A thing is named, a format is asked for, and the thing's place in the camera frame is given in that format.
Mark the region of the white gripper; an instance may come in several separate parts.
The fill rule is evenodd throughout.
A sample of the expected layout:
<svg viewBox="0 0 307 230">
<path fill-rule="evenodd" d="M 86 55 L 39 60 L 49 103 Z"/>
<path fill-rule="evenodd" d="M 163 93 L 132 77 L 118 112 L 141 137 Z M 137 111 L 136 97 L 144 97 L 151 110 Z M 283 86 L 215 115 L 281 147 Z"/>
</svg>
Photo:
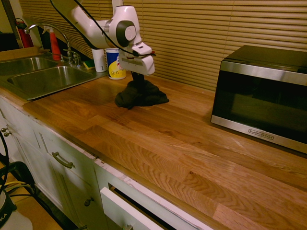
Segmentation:
<svg viewBox="0 0 307 230">
<path fill-rule="evenodd" d="M 149 76 L 155 72 L 152 56 L 127 58 L 123 54 L 119 54 L 119 63 L 123 69 L 132 71 L 132 78 L 135 84 L 144 85 L 144 75 Z"/>
</svg>

